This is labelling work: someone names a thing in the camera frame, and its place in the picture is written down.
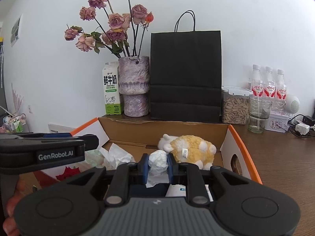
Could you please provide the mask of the person's left hand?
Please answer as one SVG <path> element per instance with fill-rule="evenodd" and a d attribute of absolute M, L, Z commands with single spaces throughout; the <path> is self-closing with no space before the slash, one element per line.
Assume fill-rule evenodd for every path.
<path fill-rule="evenodd" d="M 23 198 L 23 191 L 26 189 L 26 184 L 23 180 L 19 179 L 16 184 L 16 189 L 14 191 L 14 195 L 8 200 L 6 211 L 8 213 L 8 217 L 5 219 L 3 223 L 3 230 L 7 236 L 19 236 L 20 231 L 17 227 L 16 221 L 14 220 L 14 210 L 18 202 Z"/>

